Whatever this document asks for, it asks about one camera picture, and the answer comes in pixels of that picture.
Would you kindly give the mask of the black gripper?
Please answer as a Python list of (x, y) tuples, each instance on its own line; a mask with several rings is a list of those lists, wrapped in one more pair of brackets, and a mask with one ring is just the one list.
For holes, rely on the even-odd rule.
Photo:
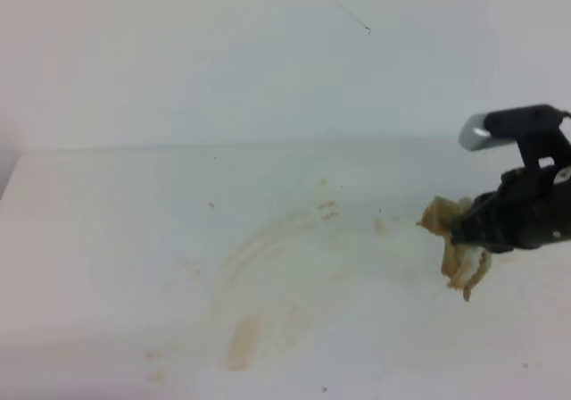
[[(451, 225), (455, 246), (491, 254), (535, 249), (570, 239), (570, 168), (518, 168), (501, 175), (493, 193), (483, 193)], [(461, 233), (472, 233), (472, 240)]]

